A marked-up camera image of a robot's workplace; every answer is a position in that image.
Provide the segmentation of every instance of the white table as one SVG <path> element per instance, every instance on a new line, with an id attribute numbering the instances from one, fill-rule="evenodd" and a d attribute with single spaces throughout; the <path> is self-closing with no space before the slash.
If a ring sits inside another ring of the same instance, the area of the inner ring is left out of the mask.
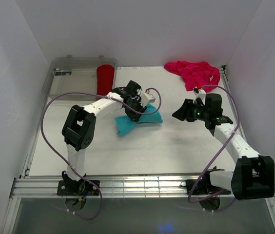
<path id="1" fill-rule="evenodd" d="M 114 117 L 124 115 L 123 110 L 114 112 L 96 124 L 94 140 L 87 148 L 85 168 L 87 175 L 141 175 L 180 174 L 201 172 L 221 144 L 205 129 L 204 123 L 179 121 L 171 115 L 183 104 L 185 98 L 194 98 L 187 92 L 183 80 L 162 67 L 118 68 L 115 87 L 125 86 L 129 80 L 142 86 L 157 88 L 162 96 L 160 113 L 162 124 L 139 124 L 127 135 L 118 137 Z M 235 118 L 224 91 L 213 90 L 222 95 L 223 114 L 234 122 Z M 45 132 L 59 152 L 67 155 L 61 130 L 70 108 L 85 102 L 58 101 L 45 117 Z M 212 166 L 234 170 L 234 162 L 224 151 Z M 39 134 L 32 160 L 30 176 L 59 176 L 66 164 L 46 145 Z"/>

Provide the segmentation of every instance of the folded red cloth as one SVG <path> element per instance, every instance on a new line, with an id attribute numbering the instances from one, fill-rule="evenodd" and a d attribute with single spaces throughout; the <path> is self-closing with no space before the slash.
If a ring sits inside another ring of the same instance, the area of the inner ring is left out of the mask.
<path id="1" fill-rule="evenodd" d="M 207 62 L 185 62 L 176 61 L 165 64 L 164 68 L 173 74 L 179 75 L 185 82 L 187 91 L 193 90 L 197 86 L 207 84 L 218 85 L 220 81 L 220 71 L 216 67 L 212 67 Z M 207 92 L 215 89 L 215 87 L 206 87 Z"/>
<path id="2" fill-rule="evenodd" d="M 107 95 L 113 88 L 115 68 L 106 64 L 97 68 L 98 95 Z"/>

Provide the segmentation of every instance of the cloth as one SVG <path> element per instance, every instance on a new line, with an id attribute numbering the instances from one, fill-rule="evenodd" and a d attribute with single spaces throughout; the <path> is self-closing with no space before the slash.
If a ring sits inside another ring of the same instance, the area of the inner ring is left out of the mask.
<path id="1" fill-rule="evenodd" d="M 187 91 L 192 91 L 197 86 L 207 84 L 218 85 L 220 81 L 220 71 L 216 67 L 210 66 L 207 62 L 185 62 L 176 61 L 165 64 L 164 68 L 173 74 L 179 75 L 185 82 Z M 215 87 L 206 87 L 204 90 L 210 92 Z"/>
<path id="2" fill-rule="evenodd" d="M 156 107 L 154 107 L 151 104 L 147 104 L 147 109 L 145 110 L 144 113 L 151 113 L 151 112 L 154 112 L 155 110 L 156 110 Z M 127 116 L 118 116 L 115 118 L 115 121 L 118 128 L 117 135 L 120 137 L 126 135 L 135 126 L 137 126 L 138 123 L 140 124 L 140 123 L 162 123 L 163 122 L 159 111 L 149 116 L 141 115 L 137 123 L 130 120 L 130 118 Z"/>
<path id="3" fill-rule="evenodd" d="M 113 88 L 115 68 L 105 64 L 97 68 L 98 95 L 107 95 Z"/>

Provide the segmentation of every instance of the folded teal cloth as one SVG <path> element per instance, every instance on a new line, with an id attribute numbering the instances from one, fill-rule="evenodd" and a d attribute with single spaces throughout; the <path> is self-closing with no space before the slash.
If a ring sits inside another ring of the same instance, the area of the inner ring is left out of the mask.
<path id="1" fill-rule="evenodd" d="M 157 108 L 151 104 L 147 104 L 147 109 L 144 113 L 151 113 L 154 112 Z M 162 118 L 157 111 L 155 114 L 152 115 L 141 115 L 138 122 L 134 122 L 129 119 L 127 116 L 118 116 L 115 118 L 116 125 L 118 128 L 117 135 L 122 137 L 126 135 L 130 130 L 132 130 L 138 123 L 162 123 Z"/>

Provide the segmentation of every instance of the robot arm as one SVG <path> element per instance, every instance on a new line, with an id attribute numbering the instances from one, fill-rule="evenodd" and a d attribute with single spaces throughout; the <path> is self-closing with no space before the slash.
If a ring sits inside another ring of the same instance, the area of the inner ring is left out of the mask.
<path id="1" fill-rule="evenodd" d="M 186 99 L 182 107 L 172 116 L 188 122 L 204 121 L 205 127 L 211 134 L 225 144 L 235 126 L 230 118 L 222 115 L 221 95 L 206 94 L 202 89 L 194 89 L 194 93 L 196 98 Z M 234 134 L 226 150 L 235 162 L 234 171 L 226 172 L 219 169 L 207 171 L 198 183 L 200 191 L 217 191 L 218 188 L 222 188 L 232 191 L 238 200 L 274 196 L 274 161 L 270 156 L 261 156 L 239 133 Z"/>
<path id="2" fill-rule="evenodd" d="M 155 97 L 149 93 L 139 95 L 140 90 L 141 86 L 131 80 L 126 87 L 113 89 L 107 95 L 109 99 L 102 98 L 83 107 L 74 105 L 71 108 L 62 130 L 71 166 L 62 172 L 62 178 L 66 188 L 73 194 L 80 194 L 83 191 L 84 182 L 71 168 L 74 168 L 78 174 L 85 175 L 85 151 L 93 140 L 96 121 L 123 107 L 122 103 L 115 99 L 138 112 L 144 112 L 148 103 L 155 102 Z M 135 122 L 138 122 L 141 116 L 126 107 L 125 113 Z"/>

